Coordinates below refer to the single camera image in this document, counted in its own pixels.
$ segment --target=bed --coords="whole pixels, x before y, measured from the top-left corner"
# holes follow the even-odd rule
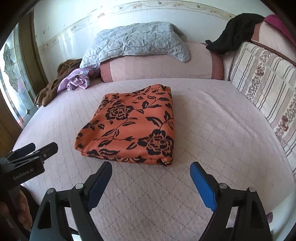
[[[15,144],[14,149],[30,142],[36,148],[53,141],[59,146],[58,153],[44,163],[45,172],[24,184],[38,203],[48,188],[70,189],[103,163],[80,155],[73,147],[78,131],[91,119],[103,96],[152,84],[172,90],[174,160],[170,167],[111,162],[111,180],[98,207],[91,211],[104,240],[198,240],[212,212],[204,206],[190,178],[189,167],[194,161],[231,188],[255,187],[266,213],[292,192],[295,181],[291,166],[274,130],[231,82],[93,81],[93,86],[64,91],[47,107],[41,107]],[[67,215],[75,228],[70,210]]]

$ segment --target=purple floral cloth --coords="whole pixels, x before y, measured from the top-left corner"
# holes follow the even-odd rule
[[[77,87],[86,89],[90,84],[89,78],[96,78],[99,74],[99,64],[94,64],[87,68],[75,69],[61,81],[57,89],[57,93],[61,93],[64,89],[67,89],[68,91],[74,90]]]

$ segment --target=screw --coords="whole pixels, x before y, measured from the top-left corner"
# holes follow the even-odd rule
[[[48,194],[51,194],[51,193],[53,193],[53,192],[54,192],[54,188],[50,188],[50,189],[47,190],[47,193],[48,193]]]
[[[83,188],[83,183],[78,183],[78,184],[76,184],[76,186],[75,186],[75,188],[76,189],[81,189],[81,188]]]
[[[256,192],[256,189],[253,187],[249,187],[250,192]]]
[[[220,184],[219,184],[219,187],[222,188],[222,189],[226,189],[226,188],[227,188],[227,184],[225,184],[225,183],[220,183]]]

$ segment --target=folded cloth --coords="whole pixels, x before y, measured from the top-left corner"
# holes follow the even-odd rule
[[[89,78],[96,78],[99,74],[99,64],[90,65],[87,68],[75,69],[61,81],[59,87],[57,88],[57,94],[62,92],[64,89],[67,89],[68,91],[74,90],[77,87],[86,89],[90,84]]]
[[[107,94],[78,133],[75,149],[109,161],[168,166],[175,137],[172,103],[171,90],[163,85]]]
[[[230,19],[220,37],[206,49],[217,54],[237,50],[243,41],[251,41],[255,24],[263,22],[264,17],[254,13],[242,13]]]
[[[35,98],[36,105],[47,106],[56,96],[61,81],[73,70],[79,68],[82,59],[68,59],[57,68],[57,78],[50,82]]]

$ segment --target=window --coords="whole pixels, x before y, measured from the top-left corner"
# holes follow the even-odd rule
[[[37,107],[20,53],[18,24],[0,50],[0,89],[14,118],[24,128]]]

